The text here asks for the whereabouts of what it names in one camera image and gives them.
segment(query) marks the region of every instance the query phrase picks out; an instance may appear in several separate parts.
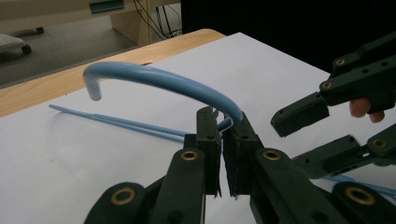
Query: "curved blue tube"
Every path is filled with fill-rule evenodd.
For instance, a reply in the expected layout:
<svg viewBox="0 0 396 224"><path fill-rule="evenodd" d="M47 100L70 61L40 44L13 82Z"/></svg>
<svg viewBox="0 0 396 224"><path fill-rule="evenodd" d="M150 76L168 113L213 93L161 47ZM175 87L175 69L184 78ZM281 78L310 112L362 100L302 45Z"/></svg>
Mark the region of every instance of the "curved blue tube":
<svg viewBox="0 0 396 224"><path fill-rule="evenodd" d="M100 78L115 78L147 84L189 96L190 98L213 106L227 117L227 119L219 123L219 130L221 132L238 124L243 119L242 111L227 96L199 82L158 68L119 62L91 64L84 71L84 81L88 93L94 101L102 98L99 86Z"/></svg>

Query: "floor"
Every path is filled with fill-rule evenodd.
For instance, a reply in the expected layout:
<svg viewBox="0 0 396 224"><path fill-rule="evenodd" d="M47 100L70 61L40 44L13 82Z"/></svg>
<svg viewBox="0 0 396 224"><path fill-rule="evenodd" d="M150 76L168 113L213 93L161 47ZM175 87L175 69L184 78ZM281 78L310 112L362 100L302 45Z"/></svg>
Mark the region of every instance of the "floor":
<svg viewBox="0 0 396 224"><path fill-rule="evenodd" d="M163 10L173 35L181 34L180 4L159 7L160 20L154 8L154 42L171 37L161 34L161 26L164 33L169 33ZM43 34L36 29L7 34L23 39L32 53L26 55L20 49L0 53L0 89L139 48L112 29L108 16L43 28Z"/></svg>

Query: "caster wheel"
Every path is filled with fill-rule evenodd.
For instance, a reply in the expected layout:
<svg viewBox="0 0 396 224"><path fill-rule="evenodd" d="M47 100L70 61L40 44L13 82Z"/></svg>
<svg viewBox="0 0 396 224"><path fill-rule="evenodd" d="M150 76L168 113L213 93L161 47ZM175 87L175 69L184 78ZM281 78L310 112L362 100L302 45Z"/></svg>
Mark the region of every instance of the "caster wheel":
<svg viewBox="0 0 396 224"><path fill-rule="evenodd" d="M25 46L21 47L21 49L22 49L23 53L25 53L25 54L32 53L32 49L30 48L29 45L25 45Z"/></svg>
<svg viewBox="0 0 396 224"><path fill-rule="evenodd" d="M35 28L35 30L37 31L37 33L38 33L39 35L44 34L44 28L43 28L43 27Z"/></svg>

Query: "finger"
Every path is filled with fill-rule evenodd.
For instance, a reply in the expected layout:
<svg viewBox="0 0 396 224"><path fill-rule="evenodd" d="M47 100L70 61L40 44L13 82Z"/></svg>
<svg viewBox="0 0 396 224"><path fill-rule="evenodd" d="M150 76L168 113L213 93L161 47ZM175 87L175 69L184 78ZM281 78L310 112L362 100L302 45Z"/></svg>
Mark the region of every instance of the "finger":
<svg viewBox="0 0 396 224"><path fill-rule="evenodd" d="M363 117L370 110L370 102L366 98L360 98L349 102L350 115L356 118Z"/></svg>
<svg viewBox="0 0 396 224"><path fill-rule="evenodd" d="M384 111L378 111L373 114L370 114L370 120L372 123L377 123L377 122L383 120L384 117L385 117Z"/></svg>

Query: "white table surface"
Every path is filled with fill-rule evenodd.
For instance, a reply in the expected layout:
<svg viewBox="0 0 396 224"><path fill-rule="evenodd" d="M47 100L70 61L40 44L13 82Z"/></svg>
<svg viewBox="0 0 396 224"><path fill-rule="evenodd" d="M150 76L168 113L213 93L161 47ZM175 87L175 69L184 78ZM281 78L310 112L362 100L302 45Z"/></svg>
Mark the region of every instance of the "white table surface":
<svg viewBox="0 0 396 224"><path fill-rule="evenodd" d="M396 110L377 124L350 117L348 104L286 138L270 125L275 112L318 91L329 74L243 34L230 35L151 66L202 82L233 99L266 147L291 158L352 134L361 145L392 125ZM102 100L75 91L0 119L0 223L83 223L94 203L120 182L148 186L166 174L177 142L58 112L60 105L195 132L205 105L170 91L126 81L101 83ZM346 173L396 189L395 167L368 165ZM330 190L332 182L315 180ZM205 223L255 223L248 196L231 198L221 170L222 198L207 196Z"/></svg>

